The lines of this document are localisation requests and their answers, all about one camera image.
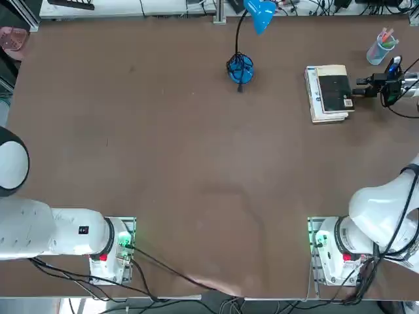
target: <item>lamp base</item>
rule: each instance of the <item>lamp base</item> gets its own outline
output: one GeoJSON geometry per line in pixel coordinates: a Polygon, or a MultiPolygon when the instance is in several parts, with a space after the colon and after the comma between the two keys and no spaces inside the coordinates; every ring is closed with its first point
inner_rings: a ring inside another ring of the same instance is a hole
{"type": "Polygon", "coordinates": [[[251,59],[238,52],[227,62],[227,72],[233,82],[243,85],[250,82],[255,70],[251,59]]]}

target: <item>lamp shade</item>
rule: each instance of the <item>lamp shade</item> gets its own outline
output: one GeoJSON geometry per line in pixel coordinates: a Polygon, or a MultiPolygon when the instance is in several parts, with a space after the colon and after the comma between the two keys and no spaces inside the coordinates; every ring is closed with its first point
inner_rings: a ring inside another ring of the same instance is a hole
{"type": "Polygon", "coordinates": [[[256,34],[260,35],[274,16],[276,4],[271,1],[245,0],[244,7],[253,18],[256,34]]]}
{"type": "Polygon", "coordinates": [[[0,126],[0,198],[15,193],[27,179],[29,154],[22,140],[0,126]]]}

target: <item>book cover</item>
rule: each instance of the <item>book cover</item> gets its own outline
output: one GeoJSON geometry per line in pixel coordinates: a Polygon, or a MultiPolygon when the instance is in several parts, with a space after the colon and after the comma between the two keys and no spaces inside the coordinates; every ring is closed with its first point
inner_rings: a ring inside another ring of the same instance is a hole
{"type": "Polygon", "coordinates": [[[321,106],[324,113],[348,113],[354,111],[351,88],[344,65],[317,67],[321,106]]]}
{"type": "Polygon", "coordinates": [[[317,123],[330,123],[343,121],[348,117],[348,113],[329,113],[325,114],[321,107],[320,92],[318,88],[318,76],[316,67],[307,67],[304,72],[306,81],[306,88],[308,100],[310,102],[310,115],[312,122],[317,123]]]}

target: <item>gooseneck lamp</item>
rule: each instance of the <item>gooseneck lamp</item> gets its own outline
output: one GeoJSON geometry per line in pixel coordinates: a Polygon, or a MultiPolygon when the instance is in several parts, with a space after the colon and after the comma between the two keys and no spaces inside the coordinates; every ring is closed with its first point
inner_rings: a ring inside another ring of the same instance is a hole
{"type": "Polygon", "coordinates": [[[243,92],[243,84],[247,84],[253,77],[253,62],[245,54],[238,51],[238,34],[244,17],[249,12],[253,18],[256,34],[260,35],[270,23],[275,14],[276,4],[271,1],[244,0],[246,8],[236,31],[236,50],[234,55],[227,61],[227,72],[230,78],[238,84],[238,92],[243,92]]]}

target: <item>brown table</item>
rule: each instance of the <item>brown table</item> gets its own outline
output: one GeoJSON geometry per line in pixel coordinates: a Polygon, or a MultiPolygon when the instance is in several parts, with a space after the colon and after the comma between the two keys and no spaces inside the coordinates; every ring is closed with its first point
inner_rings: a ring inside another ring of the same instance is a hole
{"type": "MultiPolygon", "coordinates": [[[[227,293],[304,298],[307,217],[347,214],[357,189],[392,180],[418,153],[419,123],[377,100],[358,102],[342,124],[310,120],[304,68],[341,63],[353,82],[383,71],[365,51],[384,26],[406,67],[419,50],[405,18],[276,18],[260,37],[247,19],[240,49],[256,72],[239,94],[225,72],[234,20],[43,23],[9,118],[31,155],[19,195],[135,216],[138,245],[227,293]]],[[[413,101],[397,106],[415,113],[413,101]]],[[[155,294],[202,292],[137,259],[155,294]]],[[[87,258],[50,261],[88,272],[87,258]]],[[[0,277],[2,296],[86,295],[26,261],[2,262],[0,277]]],[[[369,297],[418,300],[418,279],[386,264],[369,297]]],[[[334,291],[321,287],[320,297],[334,291]]]]}

